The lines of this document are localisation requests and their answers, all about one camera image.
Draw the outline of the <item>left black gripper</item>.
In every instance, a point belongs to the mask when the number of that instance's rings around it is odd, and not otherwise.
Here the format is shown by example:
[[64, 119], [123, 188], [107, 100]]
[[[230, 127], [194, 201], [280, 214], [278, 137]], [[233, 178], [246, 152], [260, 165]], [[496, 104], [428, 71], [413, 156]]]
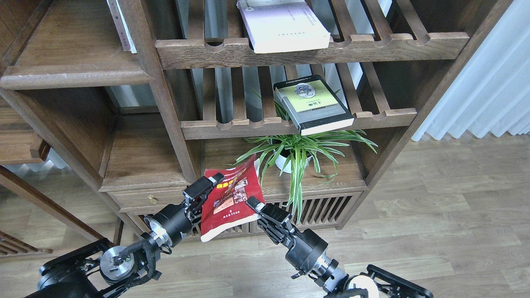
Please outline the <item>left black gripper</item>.
[[201, 206], [223, 179], [220, 172], [208, 178], [202, 176], [184, 189], [184, 201], [181, 204], [168, 204], [154, 216], [145, 217], [144, 221], [151, 230], [144, 233], [144, 238], [159, 247], [176, 246], [191, 234], [193, 228], [197, 228], [201, 220]]

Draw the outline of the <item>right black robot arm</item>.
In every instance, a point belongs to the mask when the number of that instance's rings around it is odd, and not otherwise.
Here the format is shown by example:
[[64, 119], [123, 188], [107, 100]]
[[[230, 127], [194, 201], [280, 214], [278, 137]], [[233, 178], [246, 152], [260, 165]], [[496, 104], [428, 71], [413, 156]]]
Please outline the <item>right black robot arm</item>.
[[328, 243], [311, 229], [300, 232], [290, 222], [291, 214], [255, 197], [247, 205], [258, 215], [258, 225], [274, 244], [287, 247], [286, 260], [297, 270], [292, 276], [307, 275], [322, 287], [328, 298], [431, 298], [432, 292], [370, 264], [366, 273], [350, 276], [335, 259], [326, 255]]

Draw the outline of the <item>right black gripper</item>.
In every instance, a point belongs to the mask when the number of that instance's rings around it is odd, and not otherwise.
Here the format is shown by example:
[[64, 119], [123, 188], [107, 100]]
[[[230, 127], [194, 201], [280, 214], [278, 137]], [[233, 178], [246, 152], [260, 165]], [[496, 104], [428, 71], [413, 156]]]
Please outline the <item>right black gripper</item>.
[[292, 225], [291, 214], [271, 203], [260, 202], [254, 196], [246, 201], [258, 215], [258, 225], [269, 235], [276, 245], [288, 248], [286, 260], [298, 271], [295, 275], [323, 276], [329, 266], [325, 255], [327, 243], [309, 229], [303, 233]]

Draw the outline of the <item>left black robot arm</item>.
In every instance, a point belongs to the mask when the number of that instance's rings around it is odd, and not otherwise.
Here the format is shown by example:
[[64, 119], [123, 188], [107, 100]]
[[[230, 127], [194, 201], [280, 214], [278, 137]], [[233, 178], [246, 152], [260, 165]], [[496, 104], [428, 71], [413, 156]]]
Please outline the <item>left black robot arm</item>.
[[42, 278], [32, 298], [116, 298], [131, 287], [159, 279], [161, 253], [172, 253], [200, 222], [201, 206], [223, 174], [201, 177], [184, 191], [184, 201], [169, 204], [145, 221], [150, 231], [127, 247], [95, 241], [40, 268]]

